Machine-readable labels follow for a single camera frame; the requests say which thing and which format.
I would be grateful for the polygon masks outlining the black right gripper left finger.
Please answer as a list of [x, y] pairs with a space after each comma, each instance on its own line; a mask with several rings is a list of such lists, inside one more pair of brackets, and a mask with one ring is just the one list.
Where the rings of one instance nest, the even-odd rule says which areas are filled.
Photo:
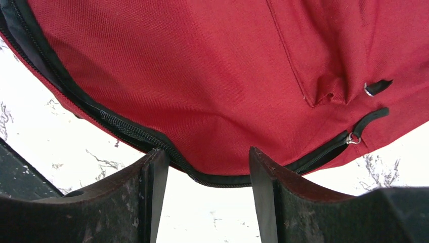
[[1, 197], [1, 242], [156, 242], [168, 168], [154, 149], [63, 197]]

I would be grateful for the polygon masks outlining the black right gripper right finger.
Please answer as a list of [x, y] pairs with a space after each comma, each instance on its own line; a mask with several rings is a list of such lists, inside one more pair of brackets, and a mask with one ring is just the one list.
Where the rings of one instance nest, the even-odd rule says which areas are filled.
[[280, 166], [256, 147], [249, 168], [262, 242], [428, 242], [428, 188], [340, 193]]

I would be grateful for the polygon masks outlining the red backpack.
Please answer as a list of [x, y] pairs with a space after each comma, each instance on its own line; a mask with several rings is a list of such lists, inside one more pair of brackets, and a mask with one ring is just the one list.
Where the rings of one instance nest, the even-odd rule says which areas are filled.
[[1, 1], [60, 104], [210, 187], [255, 146], [299, 174], [428, 121], [428, 1]]

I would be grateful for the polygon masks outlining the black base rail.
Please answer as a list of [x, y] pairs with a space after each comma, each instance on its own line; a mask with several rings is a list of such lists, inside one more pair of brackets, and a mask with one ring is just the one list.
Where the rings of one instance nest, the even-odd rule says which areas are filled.
[[1, 196], [23, 200], [64, 194], [26, 159], [1, 139]]

